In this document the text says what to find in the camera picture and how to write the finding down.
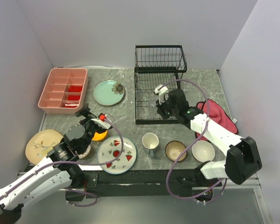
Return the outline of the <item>clear faceted drinking glass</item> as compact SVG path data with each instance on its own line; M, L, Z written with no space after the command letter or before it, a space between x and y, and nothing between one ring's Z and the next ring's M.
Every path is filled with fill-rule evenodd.
M147 109L151 113L156 113L157 112L156 100L157 100L157 98L154 98L154 97L147 99Z

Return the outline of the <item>orange bowl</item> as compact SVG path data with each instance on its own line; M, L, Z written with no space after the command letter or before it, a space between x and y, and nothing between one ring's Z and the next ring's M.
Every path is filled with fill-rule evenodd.
M93 141L103 141L103 140L107 137L107 135L108 135L108 131L105 131L105 132L103 132L103 133L97 133L97 132L95 132L95 134L94 134L92 140L93 140Z

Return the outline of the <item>black wire dish rack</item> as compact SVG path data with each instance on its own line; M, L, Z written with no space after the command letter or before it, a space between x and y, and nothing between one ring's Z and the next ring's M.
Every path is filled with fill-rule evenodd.
M136 45L134 67L135 123L137 125L176 124L170 117L163 120L156 112L147 109L147 99L157 98L154 90L160 84L169 90L180 89L176 80L187 71L187 61L182 45Z

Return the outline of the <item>white grey mug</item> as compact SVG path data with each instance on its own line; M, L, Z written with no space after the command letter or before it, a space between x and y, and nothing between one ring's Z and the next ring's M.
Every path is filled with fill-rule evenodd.
M145 151L153 158L154 151L159 145L159 138L154 133L146 133L142 137L142 145L143 145Z

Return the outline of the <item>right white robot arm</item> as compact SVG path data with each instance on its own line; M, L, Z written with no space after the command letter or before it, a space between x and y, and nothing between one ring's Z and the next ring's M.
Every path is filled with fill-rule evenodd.
M159 86L154 90L157 113L163 119L175 117L188 129L205 137L225 155L223 161L207 161L196 168L196 183L205 186L211 179L228 178L237 185L242 184L262 169L256 141L250 136L236 135L207 117L201 109L189 106L185 94L180 89L169 91Z

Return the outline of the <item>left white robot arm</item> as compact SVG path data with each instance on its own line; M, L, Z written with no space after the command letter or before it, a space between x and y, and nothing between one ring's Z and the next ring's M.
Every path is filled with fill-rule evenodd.
M88 105L75 113L84 119L73 125L61 141L31 170L0 189L0 224L16 223L22 209L66 187L80 187L84 173L77 165L94 137L101 131L100 119L91 113Z

